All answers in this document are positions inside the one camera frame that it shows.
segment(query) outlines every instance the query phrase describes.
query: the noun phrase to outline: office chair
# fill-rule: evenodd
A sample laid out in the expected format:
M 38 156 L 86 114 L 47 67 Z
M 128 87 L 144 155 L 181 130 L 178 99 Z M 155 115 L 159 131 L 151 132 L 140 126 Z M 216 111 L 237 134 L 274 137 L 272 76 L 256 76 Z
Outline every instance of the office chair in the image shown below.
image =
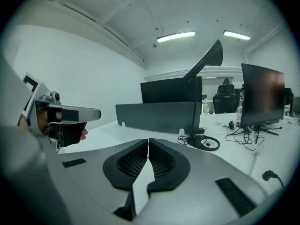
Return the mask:
M 223 85 L 220 85 L 218 87 L 218 89 L 217 89 L 217 94 L 218 95 L 235 94 L 234 85 L 232 85 L 232 84 L 223 84 Z
M 217 95 L 212 98 L 215 113 L 235 113 L 240 96 L 235 94 L 234 85 L 224 84 L 217 89 Z
M 215 107 L 215 113 L 235 113 L 240 97 L 238 95 L 214 96 L 212 98 Z
M 294 97 L 291 88 L 285 88 L 285 105 L 289 105 L 291 103 L 291 99 Z

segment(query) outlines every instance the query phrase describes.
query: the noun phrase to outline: black vent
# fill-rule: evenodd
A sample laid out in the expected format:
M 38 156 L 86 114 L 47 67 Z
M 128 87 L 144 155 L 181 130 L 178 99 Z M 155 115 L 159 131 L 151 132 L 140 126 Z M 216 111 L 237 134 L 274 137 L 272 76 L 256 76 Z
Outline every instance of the black vent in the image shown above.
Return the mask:
M 117 162 L 117 166 L 123 173 L 135 181 L 147 162 L 147 154 L 148 144 L 144 144 L 121 157 Z
M 64 167 L 73 167 L 82 163 L 86 163 L 86 161 L 83 158 L 63 162 L 62 164 Z
M 175 167 L 175 159 L 167 151 L 158 146 L 153 146 L 149 153 L 155 179 L 160 179 L 169 174 Z
M 254 203 L 247 198 L 230 178 L 217 180 L 216 183 L 240 216 L 246 215 L 255 208 Z

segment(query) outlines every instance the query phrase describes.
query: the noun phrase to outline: desk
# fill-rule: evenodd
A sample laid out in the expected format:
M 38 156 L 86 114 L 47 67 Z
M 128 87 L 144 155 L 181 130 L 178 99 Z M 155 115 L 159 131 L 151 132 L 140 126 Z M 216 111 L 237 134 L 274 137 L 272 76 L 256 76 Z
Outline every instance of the desk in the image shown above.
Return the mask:
M 213 136 L 221 143 L 220 148 L 212 153 L 232 164 L 243 173 L 251 176 L 269 195 L 280 189 L 281 186 L 277 179 L 270 179 L 268 182 L 264 181 L 262 179 L 262 173 L 265 171 L 272 170 L 278 174 L 285 185 L 288 184 L 300 157 L 300 126 L 296 125 L 298 119 L 295 117 L 285 117 L 279 124 L 275 124 L 274 127 L 283 127 L 283 129 L 274 131 L 278 133 L 279 136 L 260 133 L 261 136 L 265 137 L 265 141 L 261 144 L 263 148 L 262 157 L 256 153 L 257 151 L 249 151 L 237 142 L 225 140 L 227 129 L 222 126 L 228 125 L 232 120 L 235 122 L 235 119 L 236 113 L 201 115 L 200 127 L 207 128 L 205 135 Z M 142 138 L 166 139 L 176 143 L 178 136 L 178 134 L 121 127 L 117 121 L 114 121 L 90 130 L 86 140 L 81 141 L 79 144 L 68 146 L 60 152 L 95 150 Z M 254 149 L 255 146 L 255 144 L 248 145 L 250 149 Z M 153 180 L 153 170 L 148 160 L 140 176 L 134 183 L 134 193 L 139 194 L 138 196 L 135 195 L 137 213 L 139 213 L 148 200 L 146 187 L 147 184 Z

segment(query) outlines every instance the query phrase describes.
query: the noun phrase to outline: ceiling light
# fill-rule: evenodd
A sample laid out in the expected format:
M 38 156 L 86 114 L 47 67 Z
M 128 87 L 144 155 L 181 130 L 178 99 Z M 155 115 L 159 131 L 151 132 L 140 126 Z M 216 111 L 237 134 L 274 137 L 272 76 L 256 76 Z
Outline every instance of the ceiling light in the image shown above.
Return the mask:
M 159 43 L 161 43 L 161 42 L 168 41 L 171 39 L 184 38 L 184 37 L 189 37 L 189 36 L 195 36 L 195 31 L 180 32 L 180 33 L 174 33 L 174 34 L 158 37 L 157 41 Z
M 235 38 L 240 38 L 240 39 L 244 39 L 244 40 L 249 40 L 250 39 L 250 37 L 248 37 L 246 35 L 239 34 L 239 33 L 236 33 L 236 32 L 230 32 L 230 31 L 227 31 L 227 30 L 225 30 L 223 32 L 223 35 L 224 36 L 235 37 Z

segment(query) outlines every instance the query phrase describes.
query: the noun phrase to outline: computer monitor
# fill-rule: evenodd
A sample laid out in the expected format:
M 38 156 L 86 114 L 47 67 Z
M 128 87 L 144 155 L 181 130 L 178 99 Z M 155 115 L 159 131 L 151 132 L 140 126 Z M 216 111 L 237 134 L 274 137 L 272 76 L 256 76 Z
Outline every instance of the computer monitor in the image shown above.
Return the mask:
M 265 67 L 242 64 L 244 102 L 241 127 L 271 124 L 283 118 L 284 74 Z
M 202 103 L 202 77 L 195 82 L 186 82 L 183 78 L 165 79 L 141 83 L 143 103 L 196 102 Z
M 299 115 L 300 113 L 300 97 L 292 97 L 290 104 L 290 116 Z

